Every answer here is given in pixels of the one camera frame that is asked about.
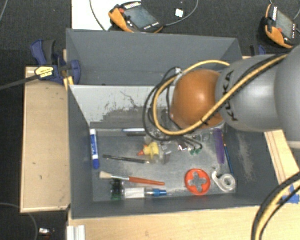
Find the orange paintbrush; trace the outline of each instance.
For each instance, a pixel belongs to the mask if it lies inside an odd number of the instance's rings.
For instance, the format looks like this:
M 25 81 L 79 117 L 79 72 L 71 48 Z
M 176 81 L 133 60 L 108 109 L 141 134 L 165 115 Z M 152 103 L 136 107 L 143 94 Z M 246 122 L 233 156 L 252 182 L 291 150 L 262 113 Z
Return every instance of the orange paintbrush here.
M 118 175 L 113 175 L 111 173 L 107 173 L 104 171 L 101 171 L 99 174 L 100 179 L 118 179 L 122 181 L 129 181 L 133 183 L 141 183 L 141 184 L 148 184 L 148 185 L 157 185 L 157 186 L 164 186 L 164 182 L 160 181 L 155 181 L 155 180 L 150 180 L 146 178 L 136 178 L 136 177 L 128 177 L 128 176 L 118 176 Z

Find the gray bin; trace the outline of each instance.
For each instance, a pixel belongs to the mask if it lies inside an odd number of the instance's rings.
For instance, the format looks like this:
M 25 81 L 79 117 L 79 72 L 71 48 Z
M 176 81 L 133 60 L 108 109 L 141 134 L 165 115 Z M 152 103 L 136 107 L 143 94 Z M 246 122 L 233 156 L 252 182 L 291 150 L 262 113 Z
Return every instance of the gray bin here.
M 197 156 L 174 152 L 165 164 L 105 161 L 102 154 L 134 157 L 141 137 L 120 135 L 118 129 L 142 127 L 140 111 L 151 88 L 173 67 L 182 69 L 205 60 L 233 63 L 242 58 L 235 38 L 67 30 L 67 60 L 79 60 L 79 85 L 68 92 L 69 149 L 72 218 L 145 215 L 257 206 L 278 185 L 263 133 L 246 133 L 224 126 L 237 188 L 222 193 L 211 184 L 207 195 L 194 196 L 184 189 L 188 170 L 209 171 L 216 165 L 213 138 Z M 205 67 L 222 70 L 219 65 Z M 89 129 L 97 128 L 100 169 L 91 161 Z M 108 180 L 98 172 L 166 182 L 166 197 L 110 200 Z

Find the wooden board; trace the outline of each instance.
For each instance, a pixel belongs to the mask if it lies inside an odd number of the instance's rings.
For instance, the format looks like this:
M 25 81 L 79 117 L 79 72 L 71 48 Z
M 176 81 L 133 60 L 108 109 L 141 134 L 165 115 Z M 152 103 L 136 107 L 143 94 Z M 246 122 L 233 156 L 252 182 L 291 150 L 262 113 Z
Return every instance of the wooden board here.
M 26 69 L 26 77 L 34 75 Z M 65 210 L 70 204 L 67 95 L 50 81 L 25 85 L 20 207 L 22 213 Z

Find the black carpet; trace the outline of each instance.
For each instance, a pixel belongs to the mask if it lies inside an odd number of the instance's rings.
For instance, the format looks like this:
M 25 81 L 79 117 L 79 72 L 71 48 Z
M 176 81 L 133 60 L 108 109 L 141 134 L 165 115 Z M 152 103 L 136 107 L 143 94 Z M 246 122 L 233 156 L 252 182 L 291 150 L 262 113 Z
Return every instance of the black carpet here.
M 164 24 L 178 20 L 175 9 L 189 14 L 196 0 L 142 0 Z M 272 0 L 293 18 L 298 0 Z M 0 0 L 0 14 L 5 0 Z M 237 38 L 242 54 L 251 55 L 251 45 L 262 45 L 267 53 L 280 53 L 259 34 L 268 0 L 200 0 L 197 11 L 187 20 L 162 32 Z M 300 29 L 300 15 L 295 22 Z M 66 28 L 71 27 L 71 0 L 9 0 L 0 24 L 0 85 L 24 77 L 26 65 L 35 63 L 30 44 L 38 39 L 57 41 L 55 50 L 66 48 Z M 185 50 L 181 56 L 187 56 Z M 23 133 L 23 87 L 0 91 L 0 203 L 19 204 Z M 0 240 L 33 238 L 32 220 L 16 214 L 12 207 L 0 206 Z M 34 214 L 39 228 L 54 230 L 51 240 L 64 239 L 66 212 Z

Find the gray robot arm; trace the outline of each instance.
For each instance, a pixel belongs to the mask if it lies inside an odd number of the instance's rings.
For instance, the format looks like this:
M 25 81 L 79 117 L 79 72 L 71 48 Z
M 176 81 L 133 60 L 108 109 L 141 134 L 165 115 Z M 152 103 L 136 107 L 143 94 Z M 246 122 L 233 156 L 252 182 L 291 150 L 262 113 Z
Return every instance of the gray robot arm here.
M 250 67 L 268 59 L 271 55 L 255 56 L 225 69 L 216 85 L 216 101 Z M 230 126 L 241 131 L 282 129 L 290 147 L 300 149 L 300 45 L 230 99 L 220 113 Z

